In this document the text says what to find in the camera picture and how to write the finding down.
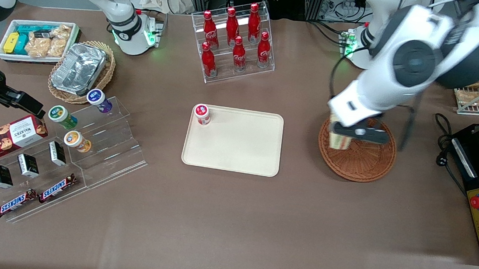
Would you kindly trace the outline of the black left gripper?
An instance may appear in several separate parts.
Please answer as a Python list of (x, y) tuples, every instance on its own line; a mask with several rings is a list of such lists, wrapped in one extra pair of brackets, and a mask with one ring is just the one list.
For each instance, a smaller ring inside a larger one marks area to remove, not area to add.
[(350, 137), (352, 137), (353, 139), (358, 139), (380, 145), (386, 144), (390, 141), (388, 133), (382, 129), (377, 128), (353, 127), (351, 129), (347, 129), (340, 123), (333, 123), (332, 132), (340, 136), (347, 136), (348, 132), (350, 132)]

